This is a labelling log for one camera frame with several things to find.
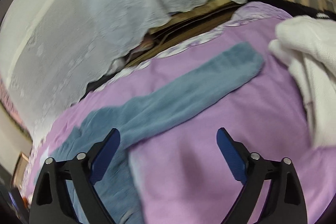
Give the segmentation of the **white folded cloth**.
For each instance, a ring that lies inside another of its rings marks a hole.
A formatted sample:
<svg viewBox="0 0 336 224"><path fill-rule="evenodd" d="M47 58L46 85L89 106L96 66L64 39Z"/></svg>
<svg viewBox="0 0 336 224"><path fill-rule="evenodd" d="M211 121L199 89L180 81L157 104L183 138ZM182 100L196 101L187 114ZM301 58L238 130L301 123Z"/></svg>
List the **white folded cloth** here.
<svg viewBox="0 0 336 224"><path fill-rule="evenodd" d="M335 145L335 21L296 16L276 26L268 46L302 95L314 147Z"/></svg>

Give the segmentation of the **purple bed sheet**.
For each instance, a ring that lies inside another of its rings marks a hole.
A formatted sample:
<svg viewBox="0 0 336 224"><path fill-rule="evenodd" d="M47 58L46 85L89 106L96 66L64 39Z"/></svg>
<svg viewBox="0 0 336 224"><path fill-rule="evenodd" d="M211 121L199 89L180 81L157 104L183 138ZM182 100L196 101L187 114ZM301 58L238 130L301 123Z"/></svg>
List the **purple bed sheet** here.
<svg viewBox="0 0 336 224"><path fill-rule="evenodd" d="M335 196L335 148L314 148L299 89L269 52L276 26L268 16L227 22L171 50L126 69L115 80L66 110L34 149L25 194L35 188L44 160L89 113L145 96L196 69L234 45L248 42L262 55L261 72L194 118L129 149L129 165L143 223L220 223L242 185L232 176L216 141L225 128L233 139L270 160L292 159L302 185L307 220L315 223Z"/></svg>

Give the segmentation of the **blue fleece garment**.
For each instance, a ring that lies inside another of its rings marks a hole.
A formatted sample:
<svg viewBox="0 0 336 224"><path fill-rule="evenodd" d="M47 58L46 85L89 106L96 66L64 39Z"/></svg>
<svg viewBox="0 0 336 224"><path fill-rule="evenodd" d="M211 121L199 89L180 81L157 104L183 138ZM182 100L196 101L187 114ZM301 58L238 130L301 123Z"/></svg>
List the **blue fleece garment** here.
<svg viewBox="0 0 336 224"><path fill-rule="evenodd" d="M116 223L143 223L129 165L130 147L198 115L256 77L263 65L262 55L249 43L238 43L155 92L89 113L52 157L57 161L72 160L108 134L120 135L117 150L105 147L96 160L105 170L100 178L91 178L90 184L109 219Z"/></svg>

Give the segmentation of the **pink patterned cloth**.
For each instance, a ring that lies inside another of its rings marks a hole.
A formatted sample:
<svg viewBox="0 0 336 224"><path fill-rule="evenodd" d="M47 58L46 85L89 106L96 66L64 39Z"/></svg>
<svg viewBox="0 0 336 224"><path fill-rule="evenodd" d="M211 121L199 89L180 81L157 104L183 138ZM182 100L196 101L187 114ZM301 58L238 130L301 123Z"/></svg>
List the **pink patterned cloth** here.
<svg viewBox="0 0 336 224"><path fill-rule="evenodd" d="M23 123L23 120L20 117L16 107L14 106L12 100L10 99L9 93L7 91L7 88L5 87L5 84L3 83L3 80L1 80L1 105L7 112L10 119L14 122L17 128L21 131L23 136L31 140L31 136L25 124Z"/></svg>

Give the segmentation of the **brown woven mat stack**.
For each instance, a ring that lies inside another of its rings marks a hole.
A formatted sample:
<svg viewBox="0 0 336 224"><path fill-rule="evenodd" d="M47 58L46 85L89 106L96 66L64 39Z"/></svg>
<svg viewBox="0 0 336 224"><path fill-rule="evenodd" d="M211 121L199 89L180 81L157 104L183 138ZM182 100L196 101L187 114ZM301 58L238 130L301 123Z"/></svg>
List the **brown woven mat stack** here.
<svg viewBox="0 0 336 224"><path fill-rule="evenodd" d="M147 31L143 42L128 54L126 67L133 67L156 54L230 20L241 5L231 0L212 0L188 12L171 16L163 26Z"/></svg>

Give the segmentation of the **white lace cover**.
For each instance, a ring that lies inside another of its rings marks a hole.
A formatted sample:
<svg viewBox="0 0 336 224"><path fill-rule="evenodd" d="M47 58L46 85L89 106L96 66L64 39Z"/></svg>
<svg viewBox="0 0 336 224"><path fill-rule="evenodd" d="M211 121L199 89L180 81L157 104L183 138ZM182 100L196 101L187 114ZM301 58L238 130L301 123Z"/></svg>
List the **white lace cover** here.
<svg viewBox="0 0 336 224"><path fill-rule="evenodd" d="M1 25L1 76L31 136L47 133L148 30L207 1L14 0Z"/></svg>

